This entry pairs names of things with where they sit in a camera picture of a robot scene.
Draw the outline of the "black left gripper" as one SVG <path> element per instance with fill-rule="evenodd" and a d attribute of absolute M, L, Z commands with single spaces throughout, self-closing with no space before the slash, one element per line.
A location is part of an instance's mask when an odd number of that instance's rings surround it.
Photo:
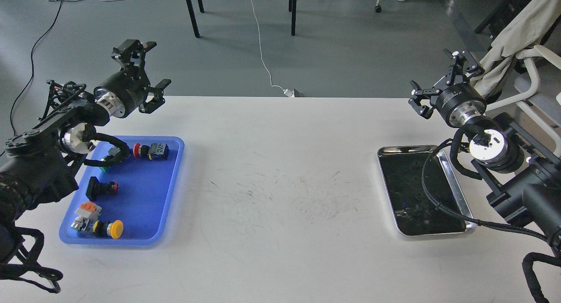
<path fill-rule="evenodd" d="M 96 103 L 110 116 L 125 118 L 136 108 L 140 113 L 151 114 L 165 104 L 164 89 L 171 80 L 162 79 L 155 87 L 150 87 L 145 72 L 146 53 L 156 46 L 155 41 L 141 43 L 138 39 L 127 39 L 114 47 L 111 58 L 121 68 L 94 89 Z M 148 94 L 152 99 L 146 101 Z"/>

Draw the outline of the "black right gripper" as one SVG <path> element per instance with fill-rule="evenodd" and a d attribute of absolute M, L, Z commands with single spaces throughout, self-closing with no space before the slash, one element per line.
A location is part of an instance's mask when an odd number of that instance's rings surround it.
<path fill-rule="evenodd" d="M 485 70 L 469 50 L 452 53 L 443 49 L 443 52 L 451 60 L 444 76 L 443 89 L 422 89 L 417 82 L 411 80 L 409 83 L 413 90 L 408 103 L 424 119 L 430 119 L 436 107 L 449 127 L 459 128 L 470 119 L 485 113 L 486 103 L 470 83 L 471 78 L 483 75 Z M 422 104 L 423 100 L 428 100 L 432 107 Z"/>

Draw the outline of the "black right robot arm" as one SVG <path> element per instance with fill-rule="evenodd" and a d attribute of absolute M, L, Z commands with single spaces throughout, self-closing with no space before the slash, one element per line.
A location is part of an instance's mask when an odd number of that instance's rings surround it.
<path fill-rule="evenodd" d="M 445 214 L 499 231 L 530 235 L 545 241 L 554 255 L 531 252 L 522 268 L 529 291 L 537 303 L 547 298 L 533 270 L 535 262 L 560 265 L 560 157 L 530 135 L 511 115 L 484 115 L 487 101 L 470 85 L 471 77 L 482 75 L 483 67 L 469 51 L 446 51 L 451 60 L 447 73 L 430 89 L 413 86 L 409 105 L 429 119 L 438 111 L 449 127 L 457 129 L 426 158 L 421 181 L 425 195 Z M 487 201 L 505 224 L 462 215 L 433 197 L 426 184 L 429 161 L 450 146 L 451 163 L 462 175 L 484 180 L 491 188 Z"/>

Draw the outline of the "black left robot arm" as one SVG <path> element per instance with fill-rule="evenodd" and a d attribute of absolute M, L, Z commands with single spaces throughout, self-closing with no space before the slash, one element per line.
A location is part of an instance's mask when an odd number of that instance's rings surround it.
<path fill-rule="evenodd" d="M 43 267 L 37 260 L 44 234 L 23 228 L 16 220 L 42 203 L 58 202 L 78 189 L 76 174 L 82 165 L 109 167 L 121 163 L 131 151 L 124 141 L 96 131 L 111 117 L 125 118 L 135 109 L 150 114 L 165 103 L 164 89 L 170 79 L 152 86 L 146 75 L 146 53 L 154 41 L 128 39 L 114 48 L 112 59 L 120 70 L 94 89 L 68 82 L 48 81 L 47 107 L 33 129 L 8 139 L 7 161 L 1 166 L 1 279 L 22 281 L 34 272 L 51 287 L 34 280 L 50 293 L 59 293 L 60 271 Z"/>

